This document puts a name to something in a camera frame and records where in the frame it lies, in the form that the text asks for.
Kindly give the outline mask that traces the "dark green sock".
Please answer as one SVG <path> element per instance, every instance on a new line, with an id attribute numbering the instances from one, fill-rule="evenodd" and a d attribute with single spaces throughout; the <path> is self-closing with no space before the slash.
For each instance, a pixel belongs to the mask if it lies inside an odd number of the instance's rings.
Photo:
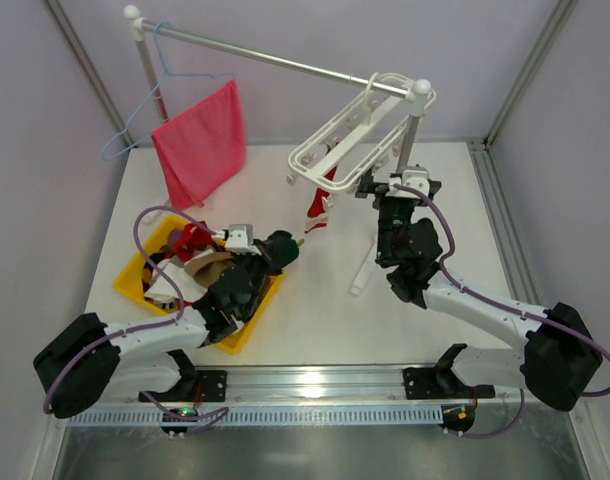
<path id="1" fill-rule="evenodd" d="M 264 242 L 266 255 L 273 269 L 280 270 L 299 257 L 299 244 L 292 234 L 285 230 L 276 230 Z"/>

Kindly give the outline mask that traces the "red snowflake christmas sock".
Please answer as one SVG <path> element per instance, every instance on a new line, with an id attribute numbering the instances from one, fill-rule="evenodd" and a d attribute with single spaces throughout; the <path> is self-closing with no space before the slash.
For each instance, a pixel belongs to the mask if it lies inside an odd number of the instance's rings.
<path id="1" fill-rule="evenodd" d="M 329 211 L 334 204 L 334 196 L 321 188 L 317 188 L 312 202 L 306 212 L 304 234 L 323 229 L 328 225 Z"/>

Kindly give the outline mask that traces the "tan ribbed sock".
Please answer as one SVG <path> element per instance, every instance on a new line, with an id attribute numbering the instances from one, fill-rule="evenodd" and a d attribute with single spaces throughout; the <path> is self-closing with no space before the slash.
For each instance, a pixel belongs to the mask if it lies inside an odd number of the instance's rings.
<path id="1" fill-rule="evenodd" d="M 184 264 L 184 271 L 198 285 L 208 288 L 221 277 L 225 270 L 233 265 L 231 253 L 208 248 L 188 260 Z"/>

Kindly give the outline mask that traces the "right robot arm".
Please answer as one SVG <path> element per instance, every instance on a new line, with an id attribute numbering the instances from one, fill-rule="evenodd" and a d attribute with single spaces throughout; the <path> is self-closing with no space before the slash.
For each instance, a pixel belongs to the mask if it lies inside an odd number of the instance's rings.
<path id="1" fill-rule="evenodd" d="M 378 213 L 376 265 L 403 303 L 464 321 L 505 343 L 503 349 L 453 345 L 437 362 L 438 384 L 454 388 L 503 386 L 529 391 L 548 407 L 569 412 L 582 398 L 606 353 L 591 337 L 578 311 L 565 303 L 551 308 L 486 293 L 446 266 L 455 250 L 442 249 L 432 220 L 412 218 L 419 207 L 433 208 L 440 190 L 399 186 L 394 178 L 359 180 L 358 198 L 372 196 Z"/>

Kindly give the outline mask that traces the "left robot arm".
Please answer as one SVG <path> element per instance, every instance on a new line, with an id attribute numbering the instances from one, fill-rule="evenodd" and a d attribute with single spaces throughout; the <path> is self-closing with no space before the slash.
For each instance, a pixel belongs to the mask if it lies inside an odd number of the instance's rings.
<path id="1" fill-rule="evenodd" d="M 196 377 L 186 350 L 244 330 L 273 280 L 298 256 L 297 241 L 284 231 L 253 242 L 249 252 L 213 243 L 186 259 L 152 255 L 145 270 L 149 283 L 169 283 L 169 269 L 180 267 L 196 299 L 180 295 L 170 315 L 136 323 L 79 315 L 33 360 L 46 394 L 44 412 L 66 419 L 105 398 L 183 399 Z"/>

